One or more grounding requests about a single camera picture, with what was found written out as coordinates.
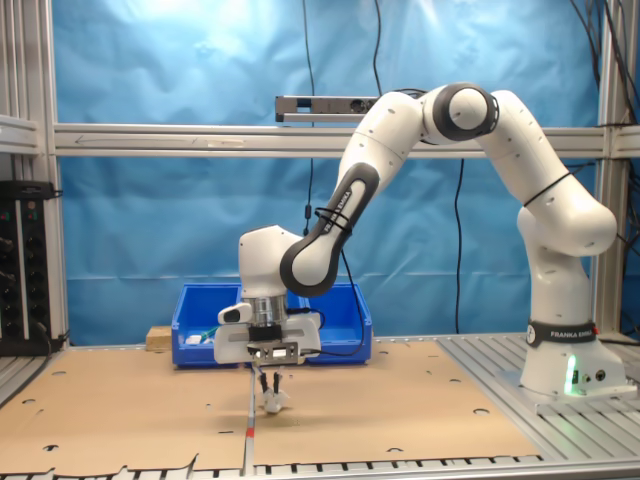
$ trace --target black ring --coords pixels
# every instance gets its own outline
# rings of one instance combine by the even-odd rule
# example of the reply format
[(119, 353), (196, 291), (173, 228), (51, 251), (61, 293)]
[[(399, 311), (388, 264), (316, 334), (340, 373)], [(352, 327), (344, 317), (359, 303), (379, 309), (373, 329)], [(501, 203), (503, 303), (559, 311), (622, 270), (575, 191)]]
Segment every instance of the black ring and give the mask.
[(536, 198), (538, 198), (540, 195), (542, 195), (543, 193), (545, 193), (546, 191), (548, 191), (549, 189), (555, 187), (557, 184), (559, 184), (562, 180), (564, 180), (565, 178), (567, 178), (569, 175), (573, 175), (573, 173), (571, 172), (567, 172), (565, 173), (563, 176), (561, 176), (558, 180), (556, 180), (555, 182), (551, 183), (551, 185), (543, 188), (542, 190), (540, 190), (538, 193), (536, 193), (533, 197), (531, 197), (529, 200), (527, 200), (526, 202), (524, 202), (522, 204), (523, 207), (526, 207), (527, 205), (529, 205), (531, 202), (533, 202)]
[[(451, 100), (453, 99), (454, 95), (467, 88), (475, 90), (480, 95), (482, 95), (487, 104), (487, 113), (484, 120), (480, 125), (471, 130), (466, 130), (456, 125), (449, 112)], [(455, 142), (462, 142), (491, 133), (498, 123), (500, 111), (498, 108), (498, 101), (495, 99), (495, 97), (489, 95), (489, 93), (487, 93), (484, 89), (478, 87), (477, 85), (462, 82), (447, 85), (440, 91), (440, 93), (438, 93), (438, 96), (433, 102), (432, 114), (433, 123), (435, 123), (436, 128), (442, 136)]]

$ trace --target blue curtain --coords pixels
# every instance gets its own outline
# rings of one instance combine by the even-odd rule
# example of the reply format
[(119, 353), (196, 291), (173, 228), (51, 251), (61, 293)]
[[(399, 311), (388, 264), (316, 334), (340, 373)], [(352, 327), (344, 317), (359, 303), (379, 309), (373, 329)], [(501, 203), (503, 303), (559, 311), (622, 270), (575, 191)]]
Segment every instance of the blue curtain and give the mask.
[[(596, 123), (588, 44), (569, 2), (380, 4), (384, 91), (471, 81), (513, 90), (543, 126)], [(275, 125), (276, 95), (310, 94), (301, 0), (53, 5), (61, 122)], [(316, 94), (377, 95), (373, 0), (307, 6)], [(238, 280), (242, 232), (304, 226), (308, 159), (63, 158), (61, 168), (76, 344), (143, 341), (170, 323), (183, 283)], [(337, 169), (316, 160), (315, 206)], [(455, 159), (408, 161), (348, 243), (377, 335), (453, 332), (458, 172)], [(593, 169), (580, 178), (591, 188)], [(524, 330), (519, 204), (487, 160), (469, 160), (459, 206), (462, 331)]]

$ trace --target wire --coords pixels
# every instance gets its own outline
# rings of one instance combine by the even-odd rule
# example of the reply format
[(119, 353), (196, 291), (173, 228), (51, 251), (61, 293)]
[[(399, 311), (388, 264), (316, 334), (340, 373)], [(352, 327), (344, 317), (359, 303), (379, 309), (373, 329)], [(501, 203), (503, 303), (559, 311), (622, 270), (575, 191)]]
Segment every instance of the wire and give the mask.
[(640, 343), (638, 342), (627, 342), (625, 340), (600, 340), (600, 343), (610, 343), (613, 345), (626, 345), (627, 347), (640, 347)]
[[(307, 67), (309, 68), (309, 79), (311, 80), (311, 95), (316, 95), (316, 84), (313, 79), (313, 69), (311, 68), (311, 53), (309, 51), (309, 28), (307, 24), (307, 1), (302, 0), (302, 16), (304, 18), (304, 47), (307, 52)], [(311, 122), (311, 127), (315, 127), (315, 122)], [(305, 226), (303, 234), (309, 234), (309, 220), (311, 219), (311, 191), (313, 189), (313, 158), (309, 159), (309, 188), (307, 191), (307, 204), (304, 207)]]
[(324, 312), (322, 310), (318, 310), (317, 308), (311, 308), (309, 310), (320, 315), (320, 328), (318, 330), (322, 330), (324, 328), (324, 325), (327, 323), (327, 317), (324, 315)]
[(320, 328), (318, 330), (322, 330), (324, 328), (325, 323), (327, 323), (327, 317), (325, 316), (322, 310), (318, 310), (317, 308), (287, 308), (287, 313), (290, 315), (298, 315), (300, 313), (317, 313), (320, 315)]
[(305, 351), (307, 355), (310, 353), (319, 353), (322, 355), (331, 355), (333, 357), (352, 357), (356, 353), (358, 353), (362, 349), (362, 346), (364, 345), (364, 315), (362, 314), (362, 309), (360, 308), (360, 300), (358, 299), (358, 292), (356, 291), (355, 283), (353, 283), (353, 277), (351, 276), (351, 270), (349, 269), (349, 264), (347, 263), (347, 257), (344, 254), (344, 250), (341, 250), (340, 254), (342, 255), (342, 261), (344, 262), (344, 266), (347, 269), (347, 275), (349, 276), (349, 282), (351, 283), (351, 291), (353, 292), (353, 298), (356, 301), (356, 308), (358, 309), (358, 316), (360, 317), (360, 343), (358, 344), (358, 346), (353, 352), (349, 352), (349, 353), (327, 352), (326, 350), (311, 349), (311, 350)]
[(382, 35), (382, 19), (380, 17), (380, 4), (378, 0), (374, 0), (376, 4), (376, 13), (378, 14), (378, 36), (376, 38), (376, 50), (373, 53), (373, 74), (376, 77), (376, 85), (378, 86), (378, 95), (382, 96), (382, 87), (380, 86), (380, 77), (378, 75), (378, 50), (380, 49), (380, 37)]
[(456, 212), (456, 222), (458, 223), (458, 264), (456, 266), (456, 333), (460, 333), (460, 265), (462, 263), (462, 224), (460, 223), (460, 212), (458, 211), (458, 197), (462, 188), (462, 177), (464, 175), (464, 158), (460, 159), (460, 177), (458, 178), (458, 188), (453, 201), (453, 209)]
[(596, 48), (593, 45), (593, 39), (591, 38), (591, 32), (589, 31), (589, 27), (587, 26), (587, 23), (584, 20), (584, 17), (582, 16), (582, 14), (580, 13), (580, 10), (578, 9), (578, 6), (576, 5), (574, 0), (570, 0), (571, 1), (571, 5), (573, 5), (573, 9), (576, 11), (576, 14), (578, 15), (578, 18), (580, 19), (580, 23), (582, 23), (582, 26), (584, 27), (584, 31), (587, 34), (587, 38), (589, 39), (589, 48), (591, 50), (591, 67), (593, 69), (593, 78), (596, 81), (596, 85), (598, 88), (600, 88), (600, 72), (598, 71), (598, 54), (596, 53)]
[(622, 240), (622, 242), (623, 242), (625, 245), (627, 245), (633, 253), (635, 253), (636, 255), (638, 255), (638, 256), (640, 257), (640, 252), (639, 252), (638, 250), (636, 250), (635, 248), (633, 248), (633, 245), (631, 245), (631, 244), (629, 243), (629, 241), (628, 241), (626, 238), (624, 238), (624, 237), (623, 237), (622, 235), (620, 235), (619, 233), (616, 233), (616, 237), (618, 237), (620, 240)]
[(618, 74), (620, 75), (620, 79), (622, 80), (622, 90), (624, 91), (625, 102), (627, 107), (629, 108), (629, 117), (633, 121), (633, 123), (638, 123), (636, 119), (636, 114), (633, 110), (633, 104), (631, 102), (629, 96), (629, 89), (627, 87), (626, 79), (629, 79), (629, 83), (633, 86), (634, 93), (636, 98), (638, 98), (638, 92), (636, 90), (635, 84), (633, 80), (631, 80), (631, 73), (626, 66), (624, 58), (622, 57), (622, 53), (620, 52), (620, 44), (618, 43), (618, 38), (616, 34), (615, 26), (613, 25), (613, 19), (611, 18), (611, 10), (609, 9), (609, 3), (607, 1), (604, 2), (604, 13), (607, 19), (607, 24), (609, 25), (609, 31), (611, 32), (611, 45), (613, 47), (613, 53), (615, 56), (616, 64), (618, 66)]
[[(618, 0), (618, 6), (620, 7), (620, 15), (622, 17), (622, 35), (624, 37), (624, 55), (625, 57), (628, 55), (628, 40), (627, 40), (627, 16), (624, 12), (624, 6), (622, 5), (622, 2), (620, 0)], [(638, 102), (640, 104), (640, 97), (638, 97), (638, 90), (636, 89), (636, 84), (633, 81), (633, 78), (631, 77), (631, 72), (629, 71), (629, 67), (627, 66), (626, 62), (625, 63), (625, 70), (627, 72), (627, 78), (629, 79), (629, 83), (631, 84), (631, 88), (633, 88), (633, 94), (635, 96), (636, 102)]]

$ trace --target metal rail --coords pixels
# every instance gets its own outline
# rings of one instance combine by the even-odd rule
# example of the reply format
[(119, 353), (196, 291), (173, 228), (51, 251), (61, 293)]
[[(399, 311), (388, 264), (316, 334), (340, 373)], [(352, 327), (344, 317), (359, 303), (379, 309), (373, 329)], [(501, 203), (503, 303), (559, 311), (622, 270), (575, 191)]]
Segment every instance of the metal rail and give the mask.
[(0, 153), (38, 154), (36, 124), (7, 115), (0, 115)]
[[(339, 158), (353, 128), (198, 127), (186, 125), (63, 124), (55, 128), (56, 155), (87, 157)], [(562, 158), (602, 157), (604, 129), (547, 128)], [(475, 141), (418, 144), (409, 158), (486, 158)]]

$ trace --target blue crate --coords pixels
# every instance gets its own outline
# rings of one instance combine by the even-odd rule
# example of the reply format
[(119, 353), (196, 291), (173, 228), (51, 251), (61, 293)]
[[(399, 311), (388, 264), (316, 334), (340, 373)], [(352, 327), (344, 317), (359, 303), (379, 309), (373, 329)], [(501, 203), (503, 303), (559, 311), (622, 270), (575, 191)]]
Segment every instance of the blue crate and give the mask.
[[(319, 355), (309, 358), (309, 363), (364, 363), (371, 357), (371, 315), (357, 285), (356, 290), (365, 317), (365, 342), (362, 349), (352, 357)], [(171, 323), (173, 363), (178, 367), (219, 366), (213, 357), (212, 343), (191, 345), (184, 342), (191, 335), (199, 335), (218, 326), (218, 312), (235, 305), (241, 299), (242, 289), (239, 283), (185, 284)], [(290, 308), (311, 306), (325, 314), (326, 324), (320, 330), (323, 349), (348, 353), (360, 343), (360, 319), (350, 284), (336, 284), (327, 294), (312, 299), (289, 292), (287, 302)]]
[(213, 344), (186, 344), (191, 335), (199, 335), (219, 325), (218, 312), (237, 303), (239, 283), (187, 283), (171, 322), (173, 363), (178, 367), (213, 367)]
[[(310, 364), (365, 363), (371, 358), (373, 338), (371, 313), (358, 284), (356, 284), (356, 294), (364, 319), (362, 348), (355, 355), (337, 357), (320, 354), (317, 357), (308, 358), (307, 362)], [(353, 352), (360, 344), (362, 328), (351, 284), (336, 283), (324, 295), (309, 298), (308, 301), (312, 309), (321, 311), (326, 317), (325, 326), (320, 330), (322, 350), (343, 354)]]

